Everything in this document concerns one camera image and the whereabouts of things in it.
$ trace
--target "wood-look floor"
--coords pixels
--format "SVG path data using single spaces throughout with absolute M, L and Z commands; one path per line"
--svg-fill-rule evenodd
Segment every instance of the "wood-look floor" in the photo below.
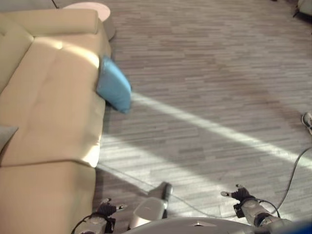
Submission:
M 292 18 L 294 1 L 100 2 L 112 10 L 114 57 L 134 91 L 130 114 L 106 112 L 97 172 L 94 205 L 109 196 L 129 205 L 117 233 L 142 190 L 163 180 L 174 186 L 170 217 L 233 215 L 235 201 L 219 193 L 237 183 L 277 204 L 295 156 L 311 146 L 300 123 L 312 110 L 311 24 Z M 285 218 L 312 218 L 311 162 L 310 151 Z

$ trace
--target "white shoe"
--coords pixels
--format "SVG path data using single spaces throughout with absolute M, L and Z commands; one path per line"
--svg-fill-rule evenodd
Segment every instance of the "white shoe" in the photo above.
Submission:
M 301 122 L 309 130 L 312 135 L 312 115 L 309 112 L 306 112 L 301 115 Z

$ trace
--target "blue pillow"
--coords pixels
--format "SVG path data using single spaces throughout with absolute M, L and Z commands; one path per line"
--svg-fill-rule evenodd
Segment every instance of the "blue pillow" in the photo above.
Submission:
M 131 85 L 117 65 L 107 56 L 102 59 L 97 94 L 115 109 L 128 113 L 131 107 Z

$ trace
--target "round side table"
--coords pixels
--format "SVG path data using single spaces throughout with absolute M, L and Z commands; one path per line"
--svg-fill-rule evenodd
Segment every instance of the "round side table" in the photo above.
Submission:
M 99 19 L 103 22 L 108 40 L 115 35 L 115 27 L 113 25 L 111 10 L 104 4 L 98 2 L 79 2 L 68 6 L 64 9 L 93 9 L 98 13 Z

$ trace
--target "sofa backrest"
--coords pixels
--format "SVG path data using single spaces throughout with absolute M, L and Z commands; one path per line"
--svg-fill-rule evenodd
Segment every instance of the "sofa backrest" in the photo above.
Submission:
M 0 13 L 0 93 L 33 41 L 21 26 Z

